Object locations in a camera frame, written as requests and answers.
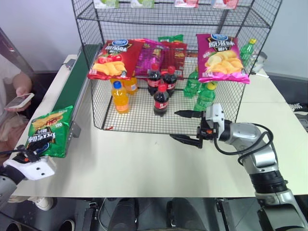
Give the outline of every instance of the purple snack bag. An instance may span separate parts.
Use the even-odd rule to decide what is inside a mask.
[[[239,56],[237,38],[220,34],[197,34],[199,81],[249,83]]]
[[[135,68],[135,76],[147,76],[151,65],[157,63],[160,66],[164,59],[167,49],[161,42],[156,42],[145,38],[142,50],[139,54],[138,62]]]

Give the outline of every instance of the bottle cap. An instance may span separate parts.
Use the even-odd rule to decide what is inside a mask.
[[[120,81],[115,81],[114,82],[114,88],[115,89],[120,89],[122,87],[121,82]]]
[[[249,43],[251,43],[251,44],[255,44],[256,43],[256,39],[255,38],[251,38],[250,40],[249,40]]]
[[[159,84],[158,85],[158,90],[160,91],[160,92],[165,92],[165,91],[167,91],[167,85],[166,84]]]
[[[159,65],[158,65],[157,63],[153,63],[153,64],[151,64],[151,69],[152,69],[153,71],[158,71]]]
[[[209,83],[207,83],[206,87],[209,90],[215,90],[215,88],[217,87],[217,83],[216,82],[209,82]]]
[[[171,74],[171,75],[173,75],[174,72],[175,72],[175,66],[169,66],[169,67],[168,67],[168,73]]]

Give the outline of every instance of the wire rack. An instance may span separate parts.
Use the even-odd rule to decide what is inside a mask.
[[[153,9],[131,8],[130,1],[120,1],[118,9],[95,9],[92,0],[72,0],[79,36],[89,69],[107,40],[184,35],[187,56],[183,79],[177,81],[167,113],[155,116],[154,100],[147,84],[139,79],[139,90],[129,96],[130,112],[118,114],[112,102],[111,83],[92,80],[94,125],[105,130],[195,135],[199,119],[174,115],[178,110],[193,109],[196,98],[183,97],[189,74],[197,65],[196,34],[220,33],[238,37],[239,48],[250,38],[257,39],[255,54],[259,54],[273,26],[281,0],[239,0],[235,10],[215,9],[211,0],[199,0],[198,8],[176,8],[173,0],[155,0]],[[246,66],[251,72],[256,59]],[[220,82],[215,90],[215,103],[221,103],[226,119],[236,121],[244,84]]]

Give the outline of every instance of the red bottle cap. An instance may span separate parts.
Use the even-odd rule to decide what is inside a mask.
[[[171,75],[173,75],[174,72],[175,72],[175,66],[169,66],[169,67],[168,67],[168,73],[171,74]]]
[[[158,71],[159,65],[158,65],[157,63],[153,63],[153,64],[151,65],[151,69],[152,69],[153,71]]]
[[[167,91],[167,84],[159,84],[159,85],[158,85],[158,90],[159,90],[160,92],[165,92],[165,91]]]

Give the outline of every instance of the smartphone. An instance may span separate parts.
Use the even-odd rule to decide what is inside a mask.
[[[13,99],[11,102],[9,102],[5,108],[12,108],[12,109],[17,109],[17,108],[22,108],[33,98],[34,94],[29,93],[25,95],[21,95]]]

